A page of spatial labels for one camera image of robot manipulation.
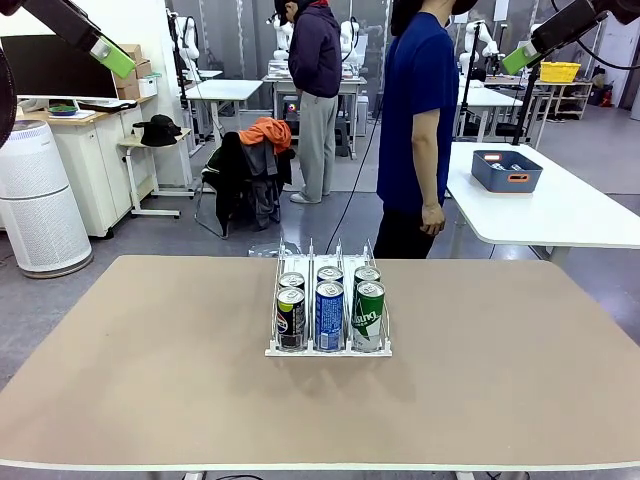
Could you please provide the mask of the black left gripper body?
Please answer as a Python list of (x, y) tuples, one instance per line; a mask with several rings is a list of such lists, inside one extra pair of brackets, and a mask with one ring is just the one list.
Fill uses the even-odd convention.
[(77, 5), (67, 0), (9, 0), (9, 15), (25, 9), (56, 35), (80, 50), (92, 50), (101, 30)]

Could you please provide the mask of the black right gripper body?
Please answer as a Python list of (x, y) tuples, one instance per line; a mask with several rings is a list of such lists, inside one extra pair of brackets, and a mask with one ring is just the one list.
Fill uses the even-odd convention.
[(589, 0), (575, 0), (556, 12), (531, 35), (537, 53), (548, 53), (580, 38), (606, 17)]

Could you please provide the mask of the person's right hand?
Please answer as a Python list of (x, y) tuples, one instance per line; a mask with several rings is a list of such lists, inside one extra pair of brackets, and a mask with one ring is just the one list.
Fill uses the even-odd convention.
[(444, 230), (446, 218), (442, 207), (438, 202), (429, 205), (423, 205), (421, 215), (421, 230), (424, 231), (427, 235), (436, 236)]

